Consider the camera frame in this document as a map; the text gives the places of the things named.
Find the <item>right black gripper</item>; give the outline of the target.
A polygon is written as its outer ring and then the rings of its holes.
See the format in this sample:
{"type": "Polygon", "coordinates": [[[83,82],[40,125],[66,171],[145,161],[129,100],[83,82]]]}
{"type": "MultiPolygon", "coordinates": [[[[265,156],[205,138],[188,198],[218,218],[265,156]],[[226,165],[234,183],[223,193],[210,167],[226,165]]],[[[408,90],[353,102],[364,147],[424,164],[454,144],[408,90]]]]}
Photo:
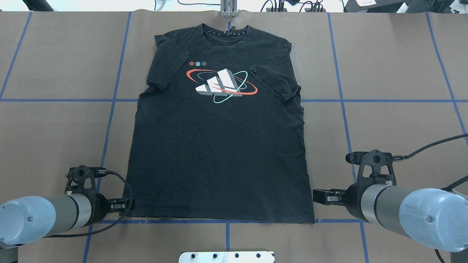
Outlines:
{"type": "Polygon", "coordinates": [[[347,211],[361,220],[366,219],[361,208],[364,192],[374,184],[385,184],[387,175],[381,173],[382,167],[387,167],[393,184],[396,183],[393,171],[393,155],[390,152],[371,150],[369,152],[356,151],[348,153],[346,162],[358,165],[356,182],[344,193],[343,189],[314,189],[314,202],[322,205],[345,206],[347,211]]]}

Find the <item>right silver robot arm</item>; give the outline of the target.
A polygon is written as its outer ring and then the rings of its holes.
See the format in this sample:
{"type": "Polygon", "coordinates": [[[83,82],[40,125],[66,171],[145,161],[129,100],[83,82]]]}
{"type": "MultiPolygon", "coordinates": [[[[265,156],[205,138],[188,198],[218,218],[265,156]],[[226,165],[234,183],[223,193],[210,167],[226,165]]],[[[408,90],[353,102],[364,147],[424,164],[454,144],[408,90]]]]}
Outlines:
{"type": "Polygon", "coordinates": [[[467,199],[436,188],[414,189],[396,184],[388,152],[351,152],[346,162],[358,165],[356,182],[346,190],[314,189],[313,200],[344,206],[358,219],[379,225],[432,249],[458,253],[467,249],[467,199]]]}

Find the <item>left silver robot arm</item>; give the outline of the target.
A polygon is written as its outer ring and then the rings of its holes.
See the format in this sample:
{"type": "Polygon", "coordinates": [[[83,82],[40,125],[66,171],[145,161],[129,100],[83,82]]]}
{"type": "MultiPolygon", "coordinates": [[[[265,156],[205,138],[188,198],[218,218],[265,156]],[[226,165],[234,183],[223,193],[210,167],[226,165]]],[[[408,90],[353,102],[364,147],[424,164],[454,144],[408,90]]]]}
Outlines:
{"type": "Polygon", "coordinates": [[[78,166],[66,174],[64,193],[57,196],[27,196],[1,204],[2,249],[33,243],[46,237],[67,237],[66,232],[101,222],[107,214],[124,217],[135,208],[129,183],[115,171],[103,167],[78,166]],[[129,198],[107,199],[98,192],[97,178],[117,176],[129,198]]]}

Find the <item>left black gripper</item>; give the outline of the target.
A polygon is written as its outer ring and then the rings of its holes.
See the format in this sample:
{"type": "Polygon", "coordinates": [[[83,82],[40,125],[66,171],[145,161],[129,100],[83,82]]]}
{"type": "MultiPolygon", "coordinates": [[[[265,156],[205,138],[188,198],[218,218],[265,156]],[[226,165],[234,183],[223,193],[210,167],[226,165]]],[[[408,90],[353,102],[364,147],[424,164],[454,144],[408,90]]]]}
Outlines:
{"type": "Polygon", "coordinates": [[[89,205],[78,205],[79,216],[84,219],[77,219],[77,225],[91,225],[100,222],[108,213],[124,213],[134,210],[135,199],[107,199],[97,191],[95,179],[104,177],[105,170],[104,167],[84,165],[69,169],[66,175],[68,181],[65,193],[70,192],[73,198],[80,194],[89,202],[89,205]]]}

